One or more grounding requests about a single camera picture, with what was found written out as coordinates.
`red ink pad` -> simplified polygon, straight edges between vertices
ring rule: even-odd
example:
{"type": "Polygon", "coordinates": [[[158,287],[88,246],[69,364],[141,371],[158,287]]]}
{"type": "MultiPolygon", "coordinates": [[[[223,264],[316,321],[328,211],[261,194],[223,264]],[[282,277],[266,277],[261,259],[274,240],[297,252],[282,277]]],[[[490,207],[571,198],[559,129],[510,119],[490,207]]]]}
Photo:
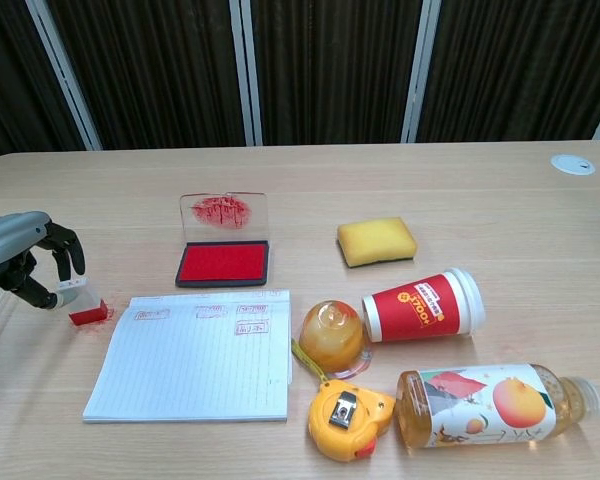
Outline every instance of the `red ink pad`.
{"type": "Polygon", "coordinates": [[[267,283],[268,241],[189,242],[176,276],[178,287],[238,287],[267,283]]]}

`wooden table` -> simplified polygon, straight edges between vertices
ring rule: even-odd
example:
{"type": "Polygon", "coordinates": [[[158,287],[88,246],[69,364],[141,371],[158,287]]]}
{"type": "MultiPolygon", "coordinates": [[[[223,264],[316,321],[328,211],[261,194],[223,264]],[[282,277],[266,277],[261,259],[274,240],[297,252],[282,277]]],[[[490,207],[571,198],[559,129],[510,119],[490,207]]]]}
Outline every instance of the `wooden table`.
{"type": "MultiPolygon", "coordinates": [[[[74,228],[105,300],[184,293],[184,193],[269,198],[266,288],[292,293],[293,333],[328,298],[364,294],[464,267],[487,322],[473,338],[378,345],[354,380],[395,394],[403,370],[535,362],[600,389],[600,142],[313,146],[0,158],[0,215],[43,210],[74,228]],[[549,164],[583,155],[588,177],[549,164]],[[415,261],[348,269],[336,225],[402,216],[415,261]]],[[[36,278],[55,285],[50,255],[36,278]]],[[[317,380],[294,362],[286,423],[85,425],[114,321],[74,328],[63,312],[19,303],[0,337],[0,478],[600,478],[600,417],[537,444],[407,453],[395,425],[371,459],[343,465],[307,435],[317,380]]]]}

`orange juice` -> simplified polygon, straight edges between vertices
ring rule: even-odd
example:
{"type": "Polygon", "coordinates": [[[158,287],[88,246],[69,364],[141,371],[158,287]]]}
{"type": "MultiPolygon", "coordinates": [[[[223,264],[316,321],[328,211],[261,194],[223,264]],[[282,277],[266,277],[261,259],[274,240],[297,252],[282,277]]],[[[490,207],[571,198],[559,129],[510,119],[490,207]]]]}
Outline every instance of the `orange juice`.
{"type": "Polygon", "coordinates": [[[407,448],[542,440],[600,413],[596,388],[540,365],[407,371],[395,412],[407,448]]]}

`sponge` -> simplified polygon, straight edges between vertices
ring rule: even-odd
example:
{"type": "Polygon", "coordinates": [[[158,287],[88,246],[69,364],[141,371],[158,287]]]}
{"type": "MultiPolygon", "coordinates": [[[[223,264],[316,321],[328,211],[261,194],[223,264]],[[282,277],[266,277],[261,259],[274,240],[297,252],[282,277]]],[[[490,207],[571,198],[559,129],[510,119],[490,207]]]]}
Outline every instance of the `sponge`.
{"type": "Polygon", "coordinates": [[[347,265],[413,258],[417,245],[401,218],[378,218],[338,226],[338,243],[347,265]]]}

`paper cup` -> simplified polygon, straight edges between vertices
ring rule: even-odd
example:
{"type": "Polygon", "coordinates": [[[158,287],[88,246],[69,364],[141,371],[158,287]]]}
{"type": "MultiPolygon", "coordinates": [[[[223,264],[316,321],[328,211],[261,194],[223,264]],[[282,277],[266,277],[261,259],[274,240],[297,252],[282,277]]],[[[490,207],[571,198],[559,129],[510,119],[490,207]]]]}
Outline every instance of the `paper cup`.
{"type": "Polygon", "coordinates": [[[485,321],[473,277],[459,268],[363,297],[372,342],[472,333],[485,321]]]}

